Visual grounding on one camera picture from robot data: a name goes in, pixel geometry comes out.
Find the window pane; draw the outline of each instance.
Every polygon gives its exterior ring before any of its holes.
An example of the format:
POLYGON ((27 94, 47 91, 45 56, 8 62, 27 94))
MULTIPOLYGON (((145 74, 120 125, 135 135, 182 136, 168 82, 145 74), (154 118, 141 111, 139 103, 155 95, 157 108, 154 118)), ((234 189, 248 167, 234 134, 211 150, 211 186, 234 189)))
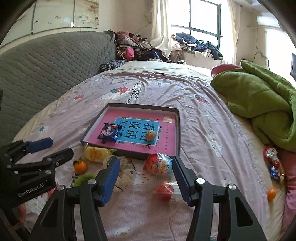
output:
POLYGON ((191 27, 217 34, 217 6, 191 0, 191 27))
POLYGON ((185 29, 185 28, 177 28, 177 27, 171 27, 170 28, 170 34, 178 34, 178 33, 186 33, 186 34, 190 34, 190 30, 189 29, 185 29))
POLYGON ((191 31, 191 35, 196 38, 197 40, 204 40, 204 41, 209 41, 212 44, 214 44, 217 47, 217 37, 209 35, 209 34, 204 34, 196 31, 191 31))
POLYGON ((189 0, 169 0, 170 24, 189 27, 189 0))

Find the green blanket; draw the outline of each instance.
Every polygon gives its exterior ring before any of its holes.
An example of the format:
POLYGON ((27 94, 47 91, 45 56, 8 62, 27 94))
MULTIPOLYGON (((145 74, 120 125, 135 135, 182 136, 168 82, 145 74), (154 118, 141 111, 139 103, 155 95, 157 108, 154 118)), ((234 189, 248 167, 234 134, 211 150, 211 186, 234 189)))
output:
POLYGON ((296 89, 259 65, 242 60, 241 66, 216 75, 211 86, 227 98, 231 112, 251 118, 264 144, 296 152, 296 89))

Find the blue gripper pad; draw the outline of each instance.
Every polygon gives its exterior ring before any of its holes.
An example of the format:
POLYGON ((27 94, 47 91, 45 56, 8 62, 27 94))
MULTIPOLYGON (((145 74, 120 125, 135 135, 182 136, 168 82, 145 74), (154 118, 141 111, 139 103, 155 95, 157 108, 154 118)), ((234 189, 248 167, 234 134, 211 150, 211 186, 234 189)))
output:
POLYGON ((193 170, 185 167, 179 156, 173 158, 172 165, 182 198, 189 206, 191 206, 195 199, 198 198, 194 183, 197 176, 193 170))
POLYGON ((120 161, 116 156, 112 156, 107 169, 101 170, 98 173, 98 176, 101 175, 99 185, 102 187, 101 203, 103 206, 110 201, 119 172, 120 161))
POLYGON ((27 153, 35 153, 46 148, 51 147, 53 141, 51 138, 41 139, 39 141, 31 142, 29 146, 26 148, 27 153))

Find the window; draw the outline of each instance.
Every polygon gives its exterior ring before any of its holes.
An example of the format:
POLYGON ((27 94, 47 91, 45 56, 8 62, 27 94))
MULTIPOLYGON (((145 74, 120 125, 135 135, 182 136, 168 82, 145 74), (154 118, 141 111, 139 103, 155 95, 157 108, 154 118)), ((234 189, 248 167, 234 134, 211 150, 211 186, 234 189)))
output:
POLYGON ((205 0, 170 0, 169 3, 172 34, 184 32, 220 48, 221 4, 205 0))

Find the pink box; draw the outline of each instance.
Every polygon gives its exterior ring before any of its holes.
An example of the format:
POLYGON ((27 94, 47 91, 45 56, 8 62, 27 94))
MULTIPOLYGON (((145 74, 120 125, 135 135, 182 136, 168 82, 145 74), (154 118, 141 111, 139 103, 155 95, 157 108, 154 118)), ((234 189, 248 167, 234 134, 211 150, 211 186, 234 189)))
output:
POLYGON ((179 110, 176 108, 159 107, 138 104, 118 104, 108 103, 98 114, 93 124, 86 130, 82 138, 83 144, 91 146, 116 149, 115 155, 127 156, 136 159, 146 159, 148 155, 162 153, 168 156, 179 156, 180 154, 180 117, 179 110), (98 136, 104 123, 116 121, 126 123, 139 123, 140 127, 133 130, 130 126, 125 126, 120 132, 116 143, 98 140, 98 136), (157 142, 144 141, 145 130, 147 127, 157 127, 152 129, 157 133, 157 142))

